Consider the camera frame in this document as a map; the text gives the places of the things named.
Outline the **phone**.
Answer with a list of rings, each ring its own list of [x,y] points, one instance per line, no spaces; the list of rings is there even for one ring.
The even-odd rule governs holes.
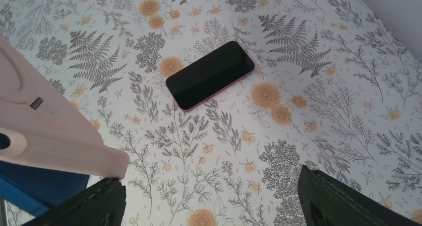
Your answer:
[[[168,77],[165,84],[179,108],[189,111],[254,69],[245,50],[230,41]]]
[[[0,39],[0,196],[34,217],[83,191],[90,176],[123,179],[129,156],[5,38]]]

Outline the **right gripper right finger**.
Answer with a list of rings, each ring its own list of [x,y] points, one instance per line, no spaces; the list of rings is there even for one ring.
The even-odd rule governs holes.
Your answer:
[[[320,170],[303,165],[298,195],[308,226],[419,226]]]

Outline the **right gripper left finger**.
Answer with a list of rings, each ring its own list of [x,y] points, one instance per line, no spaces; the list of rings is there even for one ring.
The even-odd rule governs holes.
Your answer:
[[[126,187],[104,178],[25,226],[120,226],[126,207]]]

